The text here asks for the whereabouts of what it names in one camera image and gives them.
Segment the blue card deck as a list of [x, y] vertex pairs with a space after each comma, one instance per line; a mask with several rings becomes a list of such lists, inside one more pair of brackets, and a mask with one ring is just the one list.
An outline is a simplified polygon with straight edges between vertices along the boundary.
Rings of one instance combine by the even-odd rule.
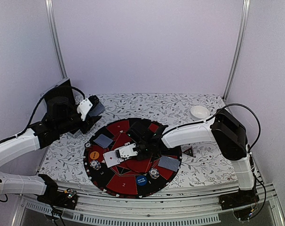
[[91, 109], [89, 111], [89, 116], [95, 117], [95, 116], [100, 115], [104, 111], [105, 111], [105, 107], [103, 106], [103, 104], [101, 102], [99, 102], [97, 105], [95, 105], [95, 107], [93, 109]]

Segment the dealt card seat five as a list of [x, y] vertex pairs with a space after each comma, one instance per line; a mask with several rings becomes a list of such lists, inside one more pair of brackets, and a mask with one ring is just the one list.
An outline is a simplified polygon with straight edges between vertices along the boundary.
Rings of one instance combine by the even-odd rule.
[[108, 138], [104, 134], [100, 134], [96, 139], [94, 139], [94, 142], [102, 148], [108, 148], [109, 145], [113, 142], [113, 140]]

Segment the dealt card seat ten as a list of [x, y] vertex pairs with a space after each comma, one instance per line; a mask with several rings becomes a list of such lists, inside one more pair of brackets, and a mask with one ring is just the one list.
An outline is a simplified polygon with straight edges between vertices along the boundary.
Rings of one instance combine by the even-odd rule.
[[162, 156], [158, 163], [159, 167], [177, 172], [180, 166], [180, 161], [175, 158], [171, 158], [168, 156]]

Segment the orange big blind button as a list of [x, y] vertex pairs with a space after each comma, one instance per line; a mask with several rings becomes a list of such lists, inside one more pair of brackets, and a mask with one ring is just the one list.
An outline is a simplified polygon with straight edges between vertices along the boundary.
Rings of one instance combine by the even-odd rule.
[[89, 154], [89, 157], [92, 159], [92, 160], [97, 160], [99, 158], [99, 152], [97, 151], [92, 151], [90, 154]]

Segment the blue white chip stack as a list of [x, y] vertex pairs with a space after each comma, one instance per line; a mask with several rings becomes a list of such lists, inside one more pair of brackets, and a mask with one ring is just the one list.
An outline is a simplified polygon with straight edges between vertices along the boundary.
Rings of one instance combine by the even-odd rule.
[[150, 177], [151, 177], [152, 179], [158, 179], [159, 176], [160, 176], [160, 173], [159, 173], [158, 169], [156, 169], [156, 168], [151, 168], [151, 169], [149, 170], [149, 175], [150, 175]]
[[90, 162], [90, 166], [94, 169], [94, 170], [100, 170], [101, 169], [101, 163], [97, 160], [92, 160]]

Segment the ace of diamonds card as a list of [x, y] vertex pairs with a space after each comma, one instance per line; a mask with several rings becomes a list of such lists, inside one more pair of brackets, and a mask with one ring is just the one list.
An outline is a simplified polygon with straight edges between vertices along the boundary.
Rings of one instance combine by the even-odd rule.
[[119, 158], [116, 156], [115, 151], [103, 153], [103, 158], [108, 168], [120, 164]]

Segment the blue small blind button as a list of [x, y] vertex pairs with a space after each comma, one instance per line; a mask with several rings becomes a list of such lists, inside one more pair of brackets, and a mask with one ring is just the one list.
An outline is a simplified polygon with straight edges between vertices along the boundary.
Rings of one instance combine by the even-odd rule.
[[136, 177], [136, 184], [138, 186], [145, 186], [147, 184], [147, 177], [146, 176]]

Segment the black triangular card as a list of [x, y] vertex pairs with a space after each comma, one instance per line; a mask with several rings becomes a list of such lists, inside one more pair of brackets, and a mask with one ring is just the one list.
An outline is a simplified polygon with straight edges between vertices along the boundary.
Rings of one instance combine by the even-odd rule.
[[193, 148], [191, 146], [188, 147], [187, 149], [185, 149], [183, 151], [183, 153], [188, 155], [188, 156], [195, 157], [194, 150], [193, 150]]

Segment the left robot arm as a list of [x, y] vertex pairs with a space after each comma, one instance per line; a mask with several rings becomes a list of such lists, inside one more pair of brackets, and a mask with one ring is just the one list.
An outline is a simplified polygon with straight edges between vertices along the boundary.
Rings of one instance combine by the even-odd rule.
[[[101, 118], [90, 114], [98, 104], [97, 96], [84, 98], [78, 104], [63, 96], [50, 99], [42, 121], [30, 124], [25, 132], [0, 143], [0, 167], [21, 155], [49, 146], [62, 134], [77, 131], [86, 134]], [[58, 204], [62, 199], [56, 182], [44, 174], [21, 176], [0, 172], [2, 194], [35, 194], [44, 196], [51, 204]]]

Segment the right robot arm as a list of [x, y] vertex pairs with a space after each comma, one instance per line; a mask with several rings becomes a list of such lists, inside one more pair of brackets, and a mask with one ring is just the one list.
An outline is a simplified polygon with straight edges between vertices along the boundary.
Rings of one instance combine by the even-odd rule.
[[162, 127], [151, 131], [137, 121], [130, 126], [127, 135], [136, 143], [136, 148], [141, 153], [214, 141], [223, 157], [231, 161], [234, 167], [239, 186], [239, 192], [235, 195], [237, 204], [246, 205], [253, 198], [256, 181], [246, 128], [227, 110], [219, 109], [203, 121], [183, 124], [170, 130]]

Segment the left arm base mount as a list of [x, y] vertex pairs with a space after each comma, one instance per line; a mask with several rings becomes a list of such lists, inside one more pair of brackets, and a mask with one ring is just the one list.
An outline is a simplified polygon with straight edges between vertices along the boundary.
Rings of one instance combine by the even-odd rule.
[[37, 201], [48, 204], [50, 207], [61, 207], [69, 210], [75, 210], [78, 195], [75, 190], [68, 188], [65, 191], [59, 191], [55, 186], [47, 186], [43, 195], [37, 196]]

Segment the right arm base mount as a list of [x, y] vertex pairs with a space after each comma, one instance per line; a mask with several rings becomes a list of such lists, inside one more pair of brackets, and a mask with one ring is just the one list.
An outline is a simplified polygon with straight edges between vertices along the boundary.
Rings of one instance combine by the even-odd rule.
[[255, 188], [251, 190], [239, 189], [237, 192], [219, 196], [219, 204], [221, 205], [222, 210], [249, 205], [258, 202], [259, 200]]

